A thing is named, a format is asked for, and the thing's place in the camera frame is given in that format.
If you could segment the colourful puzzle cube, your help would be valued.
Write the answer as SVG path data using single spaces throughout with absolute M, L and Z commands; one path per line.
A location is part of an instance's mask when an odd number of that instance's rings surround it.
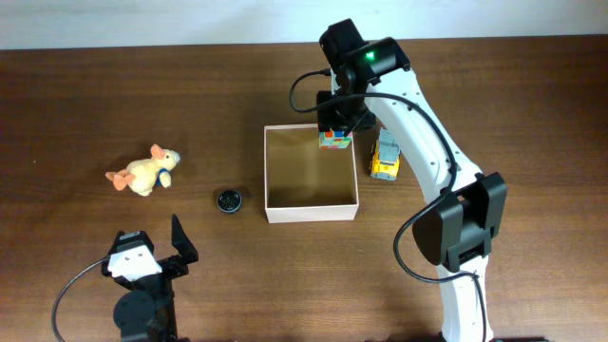
M 346 134 L 344 131 L 320 131 L 319 147 L 321 149 L 344 149 L 350 146 L 352 133 Z

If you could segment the yellow grey toy truck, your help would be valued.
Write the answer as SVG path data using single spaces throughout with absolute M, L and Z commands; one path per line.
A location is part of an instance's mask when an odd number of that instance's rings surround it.
M 401 150 L 386 128 L 379 129 L 378 139 L 372 150 L 370 176 L 385 181 L 395 181 L 400 167 Z

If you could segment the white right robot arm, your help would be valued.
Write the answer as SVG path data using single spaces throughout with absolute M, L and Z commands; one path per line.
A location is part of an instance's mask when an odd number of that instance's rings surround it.
M 317 94 L 324 137 L 346 136 L 381 122 L 395 139 L 422 190 L 426 206 L 395 235 L 398 248 L 411 231 L 435 277 L 410 276 L 440 287 L 446 341 L 490 341 L 485 269 L 498 235 L 507 187 L 499 173 L 485 174 L 449 137 L 425 99 L 410 60 L 392 38 L 364 40 L 352 20 L 327 28 L 319 45 L 332 88 Z

